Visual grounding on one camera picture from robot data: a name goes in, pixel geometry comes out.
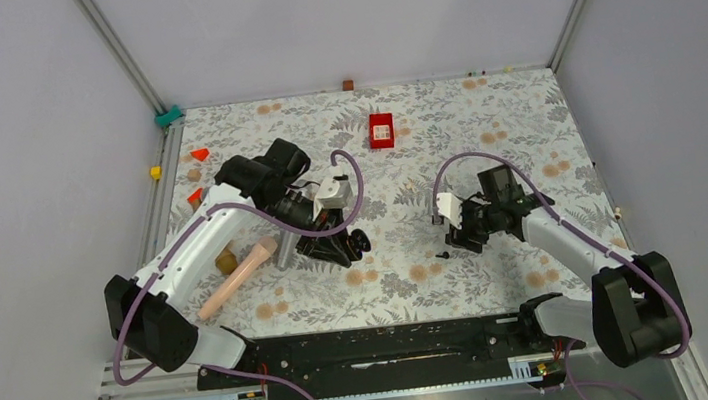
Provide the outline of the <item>red wedge block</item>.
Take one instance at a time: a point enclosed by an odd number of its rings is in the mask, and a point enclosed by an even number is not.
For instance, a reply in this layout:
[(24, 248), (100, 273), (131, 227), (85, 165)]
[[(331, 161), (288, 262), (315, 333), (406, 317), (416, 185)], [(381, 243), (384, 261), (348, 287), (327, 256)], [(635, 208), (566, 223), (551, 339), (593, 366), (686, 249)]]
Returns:
[(199, 162), (204, 162), (207, 157), (210, 155), (210, 151), (207, 148), (200, 148), (196, 150), (192, 150), (190, 152), (190, 155), (193, 159), (199, 161)]

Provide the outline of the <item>red box with label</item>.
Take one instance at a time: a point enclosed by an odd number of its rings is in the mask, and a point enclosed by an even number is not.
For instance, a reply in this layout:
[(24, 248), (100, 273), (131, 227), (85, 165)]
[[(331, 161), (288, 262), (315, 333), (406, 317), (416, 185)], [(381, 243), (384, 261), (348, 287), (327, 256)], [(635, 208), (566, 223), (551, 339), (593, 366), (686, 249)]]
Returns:
[(393, 114), (372, 113), (369, 115), (368, 124), (370, 149), (391, 149), (395, 146)]

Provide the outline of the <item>teal block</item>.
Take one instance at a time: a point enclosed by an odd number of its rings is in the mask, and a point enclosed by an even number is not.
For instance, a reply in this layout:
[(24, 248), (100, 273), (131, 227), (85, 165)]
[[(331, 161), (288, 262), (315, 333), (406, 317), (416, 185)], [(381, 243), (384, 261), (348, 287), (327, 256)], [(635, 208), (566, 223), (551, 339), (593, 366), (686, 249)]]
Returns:
[(183, 116), (183, 111), (178, 105), (172, 106), (167, 112), (161, 113), (154, 117), (155, 123), (160, 128), (167, 128), (171, 123)]

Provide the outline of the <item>floral table mat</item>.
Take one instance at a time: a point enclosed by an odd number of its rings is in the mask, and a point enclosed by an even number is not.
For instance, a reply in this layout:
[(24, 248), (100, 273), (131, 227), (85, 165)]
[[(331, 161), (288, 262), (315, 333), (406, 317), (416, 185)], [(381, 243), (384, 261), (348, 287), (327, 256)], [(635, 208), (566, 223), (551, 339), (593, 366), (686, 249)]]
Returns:
[[(395, 146), (370, 149), (369, 115), (389, 112)], [(433, 190), (478, 192), (479, 172), (498, 157), (602, 243), (626, 244), (547, 69), (196, 108), (183, 126), (174, 141), (169, 235), (191, 218), (188, 196), (208, 188), (224, 161), (259, 156), (277, 138), (309, 155), (310, 186), (327, 174), (336, 149), (362, 170), (356, 222), (370, 252), (350, 268), (303, 256), (283, 271), (259, 267), (207, 321), (248, 337), (506, 312), (549, 292), (588, 297), (590, 288), (562, 263), (512, 236), (494, 235), (476, 254), (444, 242), (444, 226), (430, 218)], [(190, 155), (200, 148), (210, 151), (204, 162)], [(450, 258), (438, 259), (444, 251)]]

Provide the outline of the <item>gold brown microphone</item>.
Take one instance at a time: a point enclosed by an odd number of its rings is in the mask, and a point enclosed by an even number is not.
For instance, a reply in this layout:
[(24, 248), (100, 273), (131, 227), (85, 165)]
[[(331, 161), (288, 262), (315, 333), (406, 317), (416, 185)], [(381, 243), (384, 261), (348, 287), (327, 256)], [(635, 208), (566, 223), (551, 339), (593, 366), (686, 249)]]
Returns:
[(218, 272), (224, 276), (229, 276), (238, 268), (238, 260), (236, 255), (229, 248), (224, 248), (216, 256), (214, 265)]

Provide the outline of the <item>silver microphone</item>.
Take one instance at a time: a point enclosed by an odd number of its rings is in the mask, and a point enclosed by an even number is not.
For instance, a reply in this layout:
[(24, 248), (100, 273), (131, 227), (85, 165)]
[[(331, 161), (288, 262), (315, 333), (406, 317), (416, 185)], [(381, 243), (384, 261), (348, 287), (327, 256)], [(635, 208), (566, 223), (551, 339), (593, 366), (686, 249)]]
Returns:
[(280, 271), (289, 269), (295, 257), (295, 249), (299, 236), (291, 231), (282, 231), (280, 234), (278, 254), (276, 258), (276, 268)]

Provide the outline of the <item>aluminium corner rail left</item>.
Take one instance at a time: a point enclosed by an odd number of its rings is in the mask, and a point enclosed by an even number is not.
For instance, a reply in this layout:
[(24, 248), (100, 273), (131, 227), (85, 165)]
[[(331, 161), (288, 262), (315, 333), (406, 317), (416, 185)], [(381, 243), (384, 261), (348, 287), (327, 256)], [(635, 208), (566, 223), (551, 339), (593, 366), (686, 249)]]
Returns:
[(119, 188), (132, 210), (129, 223), (133, 255), (131, 265), (139, 268), (150, 260), (165, 237), (160, 221), (164, 218), (165, 184), (150, 176), (150, 169), (166, 161), (165, 129), (156, 117), (167, 105), (155, 87), (146, 66), (120, 27), (120, 17), (106, 0), (72, 0), (87, 26), (88, 40), (96, 44), (92, 57), (102, 74), (96, 87), (104, 95), (99, 110), (101, 121), (115, 139), (111, 154), (110, 184)]

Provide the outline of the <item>yellow cube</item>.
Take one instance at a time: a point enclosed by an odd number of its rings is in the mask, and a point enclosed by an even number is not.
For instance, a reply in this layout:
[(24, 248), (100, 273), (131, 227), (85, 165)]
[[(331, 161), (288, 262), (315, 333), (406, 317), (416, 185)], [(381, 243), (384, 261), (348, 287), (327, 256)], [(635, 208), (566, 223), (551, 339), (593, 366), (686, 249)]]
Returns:
[(162, 171), (159, 166), (153, 166), (153, 168), (150, 169), (150, 176), (154, 180), (159, 180), (162, 176)]

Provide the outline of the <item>pink microphone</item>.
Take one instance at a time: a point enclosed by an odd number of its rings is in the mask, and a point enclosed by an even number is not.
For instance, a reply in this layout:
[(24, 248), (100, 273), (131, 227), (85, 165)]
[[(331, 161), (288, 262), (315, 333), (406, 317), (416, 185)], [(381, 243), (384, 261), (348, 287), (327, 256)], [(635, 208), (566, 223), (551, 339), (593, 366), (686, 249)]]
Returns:
[(198, 318), (203, 321), (210, 319), (237, 292), (240, 286), (254, 274), (257, 268), (272, 256), (277, 248), (278, 244), (273, 237), (265, 236), (257, 241), (249, 255), (200, 308)]

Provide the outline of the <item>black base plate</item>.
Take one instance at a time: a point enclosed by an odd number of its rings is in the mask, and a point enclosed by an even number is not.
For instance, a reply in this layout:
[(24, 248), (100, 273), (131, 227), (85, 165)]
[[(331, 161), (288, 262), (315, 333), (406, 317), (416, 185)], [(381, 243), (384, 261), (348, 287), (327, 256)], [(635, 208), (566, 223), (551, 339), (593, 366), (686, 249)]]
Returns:
[(544, 366), (560, 359), (565, 336), (543, 334), (526, 312), (416, 324), (357, 328), (255, 338), (237, 370), (243, 377), (198, 370), (200, 391), (286, 387), (305, 391), (316, 384), (348, 383), (379, 372), (404, 376), (438, 372), (448, 366), (474, 366), (513, 357), (537, 358)]

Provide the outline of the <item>small coloured beads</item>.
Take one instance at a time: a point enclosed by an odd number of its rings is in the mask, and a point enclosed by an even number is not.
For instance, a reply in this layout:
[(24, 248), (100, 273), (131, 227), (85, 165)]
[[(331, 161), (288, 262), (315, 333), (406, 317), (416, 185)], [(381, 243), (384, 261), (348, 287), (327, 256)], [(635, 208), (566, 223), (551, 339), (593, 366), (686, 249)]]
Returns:
[(510, 73), (513, 72), (515, 68), (510, 65), (510, 66), (503, 66), (501, 68), (492, 68), (492, 69), (478, 69), (475, 71), (468, 71), (465, 74), (465, 77), (475, 77), (475, 76), (484, 76), (484, 75), (493, 75), (493, 74), (502, 74), (502, 73)]

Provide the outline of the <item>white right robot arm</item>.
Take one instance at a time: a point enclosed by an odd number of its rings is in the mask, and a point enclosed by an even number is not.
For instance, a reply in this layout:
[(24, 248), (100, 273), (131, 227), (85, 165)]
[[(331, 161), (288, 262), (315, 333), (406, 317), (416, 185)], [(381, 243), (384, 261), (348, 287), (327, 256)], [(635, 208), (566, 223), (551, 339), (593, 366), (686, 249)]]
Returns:
[(560, 216), (554, 202), (522, 185), (508, 165), (481, 172), (481, 190), (468, 198), (433, 195), (434, 218), (448, 226), (445, 242), (483, 252), (494, 235), (508, 235), (551, 256), (586, 283), (590, 299), (549, 293), (524, 303), (522, 344), (544, 352), (558, 338), (598, 347), (622, 368), (650, 357), (674, 358), (691, 338), (668, 259), (607, 246)]

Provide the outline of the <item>black earbud charging case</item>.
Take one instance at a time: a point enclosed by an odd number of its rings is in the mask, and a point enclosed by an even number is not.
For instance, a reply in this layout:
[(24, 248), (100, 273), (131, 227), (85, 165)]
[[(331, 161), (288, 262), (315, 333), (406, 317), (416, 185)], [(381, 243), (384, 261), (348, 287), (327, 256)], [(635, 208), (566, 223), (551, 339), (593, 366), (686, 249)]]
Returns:
[(361, 260), (364, 253), (369, 253), (372, 249), (371, 241), (365, 231), (354, 229), (348, 237), (348, 248), (353, 261)]

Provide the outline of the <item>red block near microphones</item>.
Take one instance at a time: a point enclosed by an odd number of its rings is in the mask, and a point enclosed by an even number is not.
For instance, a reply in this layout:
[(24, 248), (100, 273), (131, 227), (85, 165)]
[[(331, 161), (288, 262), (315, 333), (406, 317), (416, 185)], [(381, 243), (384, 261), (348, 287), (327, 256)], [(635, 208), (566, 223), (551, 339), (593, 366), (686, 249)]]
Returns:
[(186, 199), (187, 203), (189, 203), (190, 205), (195, 202), (200, 203), (203, 199), (202, 193), (203, 193), (203, 188), (199, 187), (197, 190), (195, 190), (193, 193), (191, 193), (188, 196), (188, 198)]

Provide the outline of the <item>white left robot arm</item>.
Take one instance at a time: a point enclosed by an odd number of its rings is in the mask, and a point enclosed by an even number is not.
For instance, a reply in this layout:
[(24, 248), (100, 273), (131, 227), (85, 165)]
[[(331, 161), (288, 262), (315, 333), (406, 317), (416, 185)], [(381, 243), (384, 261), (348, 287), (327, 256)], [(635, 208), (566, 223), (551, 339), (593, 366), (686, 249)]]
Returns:
[(298, 235), (296, 251), (342, 267), (360, 261), (370, 240), (350, 230), (364, 192), (349, 215), (348, 176), (331, 166), (312, 198), (292, 185), (310, 167), (299, 146), (277, 138), (255, 158), (234, 155), (214, 176), (199, 208), (166, 247), (131, 277), (115, 275), (104, 288), (105, 306), (116, 349), (129, 348), (151, 369), (174, 372), (185, 364), (220, 366), (235, 385), (258, 373), (248, 342), (228, 328), (200, 327), (183, 308), (201, 275), (252, 218)]

